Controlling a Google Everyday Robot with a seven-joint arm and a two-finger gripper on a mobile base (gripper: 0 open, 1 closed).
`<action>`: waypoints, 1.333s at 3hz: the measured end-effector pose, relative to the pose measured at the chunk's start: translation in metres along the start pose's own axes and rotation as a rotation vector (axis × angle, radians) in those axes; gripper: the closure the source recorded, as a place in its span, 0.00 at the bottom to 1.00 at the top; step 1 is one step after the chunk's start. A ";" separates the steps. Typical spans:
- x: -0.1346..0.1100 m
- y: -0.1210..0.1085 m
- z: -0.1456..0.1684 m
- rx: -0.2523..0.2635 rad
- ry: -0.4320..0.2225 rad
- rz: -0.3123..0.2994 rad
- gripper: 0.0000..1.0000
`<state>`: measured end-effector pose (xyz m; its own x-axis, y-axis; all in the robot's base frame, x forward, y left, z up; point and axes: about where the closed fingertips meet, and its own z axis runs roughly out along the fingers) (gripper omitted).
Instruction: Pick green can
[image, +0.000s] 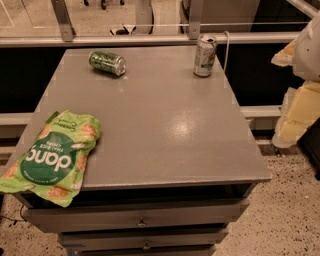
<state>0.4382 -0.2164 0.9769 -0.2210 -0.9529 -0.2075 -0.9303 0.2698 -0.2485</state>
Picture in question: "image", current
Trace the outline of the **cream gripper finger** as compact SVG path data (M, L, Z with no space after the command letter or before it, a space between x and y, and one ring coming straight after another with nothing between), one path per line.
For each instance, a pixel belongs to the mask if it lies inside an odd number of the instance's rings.
M296 39L292 40L282 50L276 53L271 63L280 67L292 66Z

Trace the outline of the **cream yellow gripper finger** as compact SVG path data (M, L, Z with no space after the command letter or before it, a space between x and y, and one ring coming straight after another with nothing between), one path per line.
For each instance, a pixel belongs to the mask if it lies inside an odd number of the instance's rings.
M289 87L283 98L272 144L277 148L295 145L319 118L320 83L306 81L298 89Z

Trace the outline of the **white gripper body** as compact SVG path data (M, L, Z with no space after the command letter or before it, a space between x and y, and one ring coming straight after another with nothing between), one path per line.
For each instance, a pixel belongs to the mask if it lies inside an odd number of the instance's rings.
M297 38L293 73L306 81L320 81L320 11Z

